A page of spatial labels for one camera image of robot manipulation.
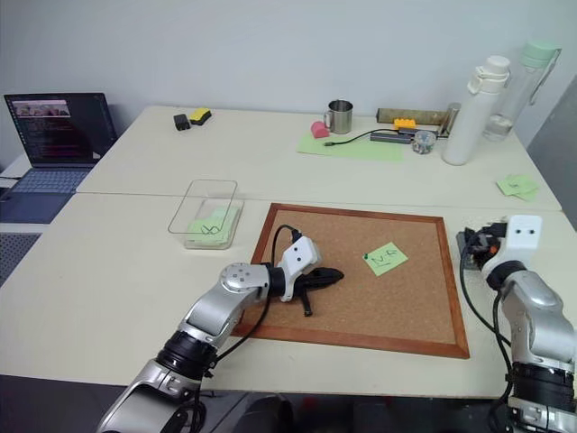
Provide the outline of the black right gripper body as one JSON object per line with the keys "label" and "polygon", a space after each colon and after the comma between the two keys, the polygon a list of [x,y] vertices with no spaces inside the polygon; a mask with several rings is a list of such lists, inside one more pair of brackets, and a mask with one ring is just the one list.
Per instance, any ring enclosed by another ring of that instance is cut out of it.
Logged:
{"label": "black right gripper body", "polygon": [[505,237],[508,224],[504,222],[493,223],[478,230],[478,239],[475,243],[466,243],[466,253],[483,251],[483,265],[493,258],[500,248],[501,240]]}

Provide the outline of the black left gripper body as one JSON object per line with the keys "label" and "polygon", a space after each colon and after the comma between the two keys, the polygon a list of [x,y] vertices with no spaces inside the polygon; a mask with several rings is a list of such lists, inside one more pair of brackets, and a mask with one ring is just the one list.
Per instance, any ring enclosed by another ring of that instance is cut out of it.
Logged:
{"label": "black left gripper body", "polygon": [[307,274],[299,275],[293,286],[293,298],[300,297],[304,291],[320,290],[325,287],[325,267],[316,267]]}

